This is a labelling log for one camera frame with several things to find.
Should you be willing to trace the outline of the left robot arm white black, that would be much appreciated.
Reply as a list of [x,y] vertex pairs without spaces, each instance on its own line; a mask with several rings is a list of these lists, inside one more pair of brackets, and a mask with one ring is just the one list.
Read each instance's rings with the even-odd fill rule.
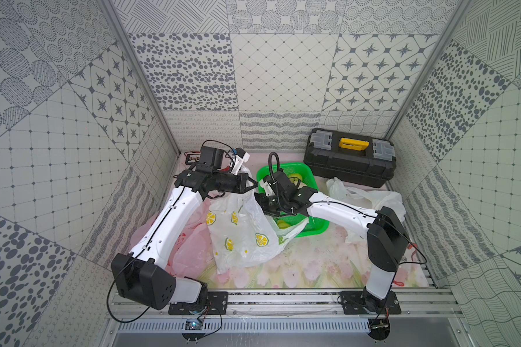
[[190,217],[210,192],[244,194],[257,186],[246,172],[180,173],[166,205],[144,237],[128,254],[117,254],[112,260],[113,286],[118,294],[151,309],[183,304],[191,312],[203,311],[208,299],[206,285],[168,273],[169,256]]

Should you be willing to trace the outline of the lemon print plastic bag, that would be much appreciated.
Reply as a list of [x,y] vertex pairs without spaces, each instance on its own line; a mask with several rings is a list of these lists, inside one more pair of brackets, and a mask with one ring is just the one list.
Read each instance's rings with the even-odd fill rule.
[[211,201],[206,224],[220,275],[233,267],[253,267],[272,260],[308,225],[304,218],[299,224],[279,228],[257,203],[257,191],[231,193]]

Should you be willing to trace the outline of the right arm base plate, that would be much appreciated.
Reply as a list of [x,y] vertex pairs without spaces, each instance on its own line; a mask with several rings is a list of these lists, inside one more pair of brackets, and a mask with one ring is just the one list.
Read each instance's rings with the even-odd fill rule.
[[386,299],[379,299],[366,290],[342,291],[337,301],[345,315],[400,315],[402,313],[397,295],[393,291],[387,294]]

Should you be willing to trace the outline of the green pear bottom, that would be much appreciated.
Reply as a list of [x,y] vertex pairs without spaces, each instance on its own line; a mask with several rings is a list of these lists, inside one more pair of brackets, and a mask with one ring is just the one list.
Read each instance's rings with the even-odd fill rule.
[[291,227],[290,224],[288,224],[286,221],[283,221],[283,220],[278,220],[278,221],[276,222],[276,225],[278,226],[278,228],[279,228],[280,230],[285,230],[285,229],[288,229],[288,228]]

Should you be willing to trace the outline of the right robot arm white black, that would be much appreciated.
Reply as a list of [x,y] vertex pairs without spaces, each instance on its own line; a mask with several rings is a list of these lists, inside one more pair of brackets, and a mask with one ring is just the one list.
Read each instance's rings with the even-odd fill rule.
[[364,292],[382,303],[387,299],[410,240],[396,213],[388,207],[375,211],[330,198],[312,187],[300,187],[278,170],[259,182],[256,201],[266,215],[304,215],[320,218],[363,235],[372,263]]

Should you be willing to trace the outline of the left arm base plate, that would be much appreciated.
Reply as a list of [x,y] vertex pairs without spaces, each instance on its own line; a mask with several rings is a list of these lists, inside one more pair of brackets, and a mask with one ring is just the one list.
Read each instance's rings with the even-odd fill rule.
[[227,291],[206,291],[193,303],[177,302],[169,305],[169,315],[225,315],[228,305]]

